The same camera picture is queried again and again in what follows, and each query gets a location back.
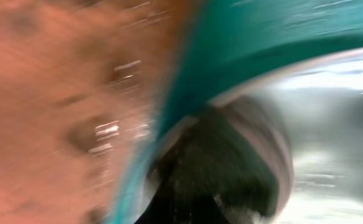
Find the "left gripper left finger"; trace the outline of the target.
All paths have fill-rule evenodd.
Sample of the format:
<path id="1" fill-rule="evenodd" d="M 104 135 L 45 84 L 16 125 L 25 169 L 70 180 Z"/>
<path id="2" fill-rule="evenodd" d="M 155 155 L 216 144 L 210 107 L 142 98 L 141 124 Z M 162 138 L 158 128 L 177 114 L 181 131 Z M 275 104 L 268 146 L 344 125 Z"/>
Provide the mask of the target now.
<path id="1" fill-rule="evenodd" d="M 135 224 L 229 224 L 214 196 L 221 192 L 216 180 L 151 177 L 158 188 Z"/>

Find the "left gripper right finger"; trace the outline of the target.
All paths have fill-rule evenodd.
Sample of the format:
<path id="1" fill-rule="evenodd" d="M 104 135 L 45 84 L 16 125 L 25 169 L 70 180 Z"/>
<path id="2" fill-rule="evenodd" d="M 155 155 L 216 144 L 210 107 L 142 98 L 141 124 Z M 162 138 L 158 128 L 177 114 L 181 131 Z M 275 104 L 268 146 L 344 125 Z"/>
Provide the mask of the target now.
<path id="1" fill-rule="evenodd" d="M 292 155 L 285 129 L 278 124 L 268 107 L 249 96 L 240 96 L 228 103 L 224 113 L 275 177 L 278 189 L 272 216 L 277 218 L 290 198 L 294 181 Z"/>

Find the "light blue round plate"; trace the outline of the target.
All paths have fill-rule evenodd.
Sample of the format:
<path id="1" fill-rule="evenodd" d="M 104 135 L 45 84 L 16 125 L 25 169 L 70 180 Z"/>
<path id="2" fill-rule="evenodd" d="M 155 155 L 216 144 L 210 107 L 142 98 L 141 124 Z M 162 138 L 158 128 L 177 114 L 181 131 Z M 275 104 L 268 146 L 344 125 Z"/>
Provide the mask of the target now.
<path id="1" fill-rule="evenodd" d="M 158 188 L 153 169 L 205 108 L 249 96 L 268 107 L 285 129 L 294 181 L 275 217 L 228 211 L 229 223 L 363 223 L 363 50 L 343 52 L 277 70 L 218 96 L 184 116 L 160 139 L 145 175 L 147 208 Z"/>

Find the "dark green sponge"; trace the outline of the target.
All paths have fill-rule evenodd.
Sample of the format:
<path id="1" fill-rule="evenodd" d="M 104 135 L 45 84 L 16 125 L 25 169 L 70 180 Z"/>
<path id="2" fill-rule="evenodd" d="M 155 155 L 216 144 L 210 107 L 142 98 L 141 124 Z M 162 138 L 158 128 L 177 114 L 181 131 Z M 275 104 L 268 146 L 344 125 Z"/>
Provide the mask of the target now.
<path id="1" fill-rule="evenodd" d="M 218 181 L 221 192 L 214 199 L 224 216 L 235 210 L 263 217 L 275 213 L 275 177 L 229 118 L 214 108 L 198 114 L 153 169 L 179 183 L 198 178 Z"/>

